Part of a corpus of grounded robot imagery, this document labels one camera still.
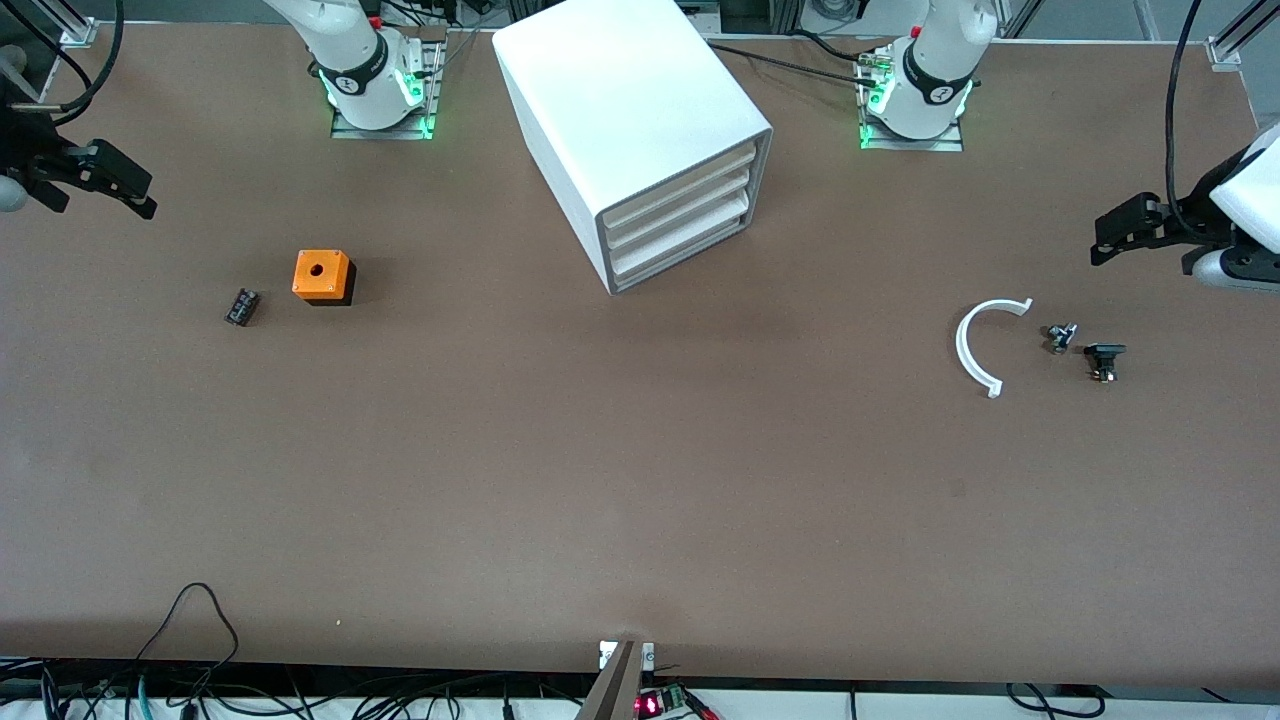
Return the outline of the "white curved plastic arc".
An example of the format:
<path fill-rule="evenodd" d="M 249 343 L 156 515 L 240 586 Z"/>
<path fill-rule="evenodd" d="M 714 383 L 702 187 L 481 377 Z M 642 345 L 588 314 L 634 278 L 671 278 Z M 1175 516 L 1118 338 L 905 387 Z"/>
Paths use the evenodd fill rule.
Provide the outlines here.
<path fill-rule="evenodd" d="M 969 331 L 973 322 L 984 313 L 1006 313 L 1012 316 L 1024 316 L 1033 306 L 1034 299 L 1016 301 L 1012 299 L 991 299 L 973 306 L 959 322 L 954 334 L 954 347 L 957 360 L 964 372 L 978 384 L 980 384 L 988 398 L 997 398 L 1004 392 L 1004 382 L 988 373 L 975 359 L 970 342 Z"/>

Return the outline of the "orange box with hole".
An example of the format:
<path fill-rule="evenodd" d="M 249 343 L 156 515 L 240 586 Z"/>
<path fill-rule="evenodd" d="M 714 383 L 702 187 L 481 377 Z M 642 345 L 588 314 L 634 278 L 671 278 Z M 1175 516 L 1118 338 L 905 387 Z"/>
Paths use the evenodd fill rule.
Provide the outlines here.
<path fill-rule="evenodd" d="M 339 249 L 305 249 L 296 255 L 291 288 L 316 307 L 348 307 L 355 300 L 358 268 Z"/>

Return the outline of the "circuit board with red light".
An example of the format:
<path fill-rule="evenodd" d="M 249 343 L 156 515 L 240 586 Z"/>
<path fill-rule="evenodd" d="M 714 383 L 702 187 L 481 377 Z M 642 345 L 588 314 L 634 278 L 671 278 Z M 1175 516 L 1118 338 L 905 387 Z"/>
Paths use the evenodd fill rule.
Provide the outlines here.
<path fill-rule="evenodd" d="M 680 684 L 641 691 L 634 702 L 635 720 L 657 720 L 689 708 L 687 696 Z"/>

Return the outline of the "aluminium profile bar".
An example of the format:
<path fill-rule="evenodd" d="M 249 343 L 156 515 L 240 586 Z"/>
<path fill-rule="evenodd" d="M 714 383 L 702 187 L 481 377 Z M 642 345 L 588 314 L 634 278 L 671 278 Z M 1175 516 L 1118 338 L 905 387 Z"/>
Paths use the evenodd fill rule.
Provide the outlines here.
<path fill-rule="evenodd" d="M 573 720 L 637 720 L 635 702 L 650 655 L 646 643 L 618 641 L 603 655 L 605 665 Z"/>

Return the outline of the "aluminium frame post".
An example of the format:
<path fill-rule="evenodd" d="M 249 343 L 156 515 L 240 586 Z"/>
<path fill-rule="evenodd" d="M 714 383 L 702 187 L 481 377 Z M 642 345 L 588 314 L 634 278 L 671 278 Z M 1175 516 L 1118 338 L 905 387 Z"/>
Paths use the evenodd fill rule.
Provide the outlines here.
<path fill-rule="evenodd" d="M 1280 0 L 1251 0 L 1216 35 L 1208 37 L 1206 51 L 1212 70 L 1239 70 L 1240 51 L 1276 19 L 1280 19 Z"/>
<path fill-rule="evenodd" d="M 95 18 L 82 14 L 72 0 L 32 0 L 60 29 L 59 45 L 64 47 L 88 47 L 95 40 L 99 23 Z"/>

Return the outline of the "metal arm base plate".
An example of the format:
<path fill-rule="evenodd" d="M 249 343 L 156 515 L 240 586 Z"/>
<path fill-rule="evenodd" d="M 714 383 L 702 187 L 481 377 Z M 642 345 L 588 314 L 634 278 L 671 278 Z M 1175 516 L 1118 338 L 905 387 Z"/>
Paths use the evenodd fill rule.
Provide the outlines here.
<path fill-rule="evenodd" d="M 918 87 L 905 60 L 911 38 L 864 53 L 855 64 L 855 77 L 868 79 L 858 88 L 861 149 L 960 152 L 960 117 L 973 91 L 973 79 Z"/>
<path fill-rule="evenodd" d="M 329 79 L 321 78 L 332 108 L 330 136 L 343 140 L 430 140 L 436 124 L 445 50 L 445 41 L 425 42 L 404 36 L 389 53 L 387 69 L 378 78 L 390 82 L 396 91 L 380 91 L 374 82 L 366 87 L 367 96 L 372 95 L 394 109 L 399 105 L 404 108 L 404 114 L 384 128 L 370 129 L 353 124 L 342 113 L 342 92 Z"/>

